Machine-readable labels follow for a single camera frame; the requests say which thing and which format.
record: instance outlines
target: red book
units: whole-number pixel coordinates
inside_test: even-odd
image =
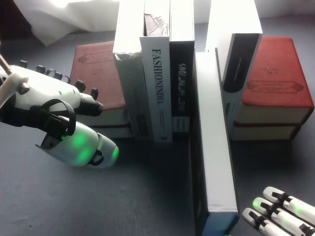
[[[126,103],[113,59],[114,42],[80,45],[76,48],[71,84],[77,80],[85,82],[83,93],[98,89],[97,101],[104,110],[97,117],[77,116],[79,122],[91,127],[111,127],[129,124]]]
[[[293,40],[264,36],[235,124],[301,125],[313,109],[313,100]]]

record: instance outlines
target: white book spine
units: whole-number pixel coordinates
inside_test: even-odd
[[[172,142],[169,37],[140,38],[155,143]]]

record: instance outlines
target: white robotic hand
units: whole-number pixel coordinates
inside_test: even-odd
[[[12,126],[38,128],[47,133],[36,145],[71,166],[112,166],[119,154],[110,139],[76,122],[76,114],[98,116],[103,105],[98,91],[81,93],[84,83],[72,86],[61,80],[9,66],[0,55],[0,121]]]
[[[315,236],[315,207],[274,187],[263,191],[242,216],[264,236]]]

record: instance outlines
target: bright light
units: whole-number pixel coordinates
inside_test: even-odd
[[[82,1],[92,1],[92,0],[50,0],[50,2],[53,5],[57,7],[61,7],[61,8],[65,8],[69,3],[82,2]]]

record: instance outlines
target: black book spine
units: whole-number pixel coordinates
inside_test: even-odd
[[[190,127],[194,41],[171,41],[169,49],[172,126],[181,136]]]

